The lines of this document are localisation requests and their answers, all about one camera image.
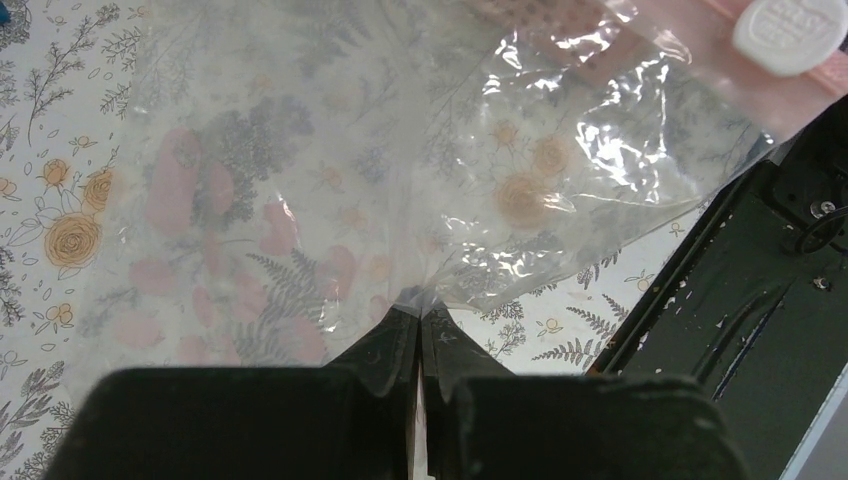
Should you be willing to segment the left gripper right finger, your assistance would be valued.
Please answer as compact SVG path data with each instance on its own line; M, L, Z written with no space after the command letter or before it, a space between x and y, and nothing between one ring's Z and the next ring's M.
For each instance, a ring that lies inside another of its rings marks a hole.
M680 377L512 373L445 307L421 323L437 479L745 479L715 404Z

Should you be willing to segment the white zip slider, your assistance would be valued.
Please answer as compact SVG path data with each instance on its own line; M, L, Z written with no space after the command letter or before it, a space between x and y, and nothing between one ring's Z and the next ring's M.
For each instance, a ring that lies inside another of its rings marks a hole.
M732 45L754 64L783 78L823 65L846 35L843 0L756 0L737 19Z

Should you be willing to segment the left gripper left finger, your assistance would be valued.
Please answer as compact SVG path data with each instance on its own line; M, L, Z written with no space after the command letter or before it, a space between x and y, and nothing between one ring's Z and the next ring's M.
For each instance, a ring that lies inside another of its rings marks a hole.
M408 479L419 321L391 309L322 367L135 368L100 380L49 479Z

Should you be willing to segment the clear pink zip bag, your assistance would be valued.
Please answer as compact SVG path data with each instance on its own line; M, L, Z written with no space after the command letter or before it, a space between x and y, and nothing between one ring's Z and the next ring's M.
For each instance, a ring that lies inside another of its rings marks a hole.
M151 2L65 388L322 365L693 210L847 92L739 53L752 2Z

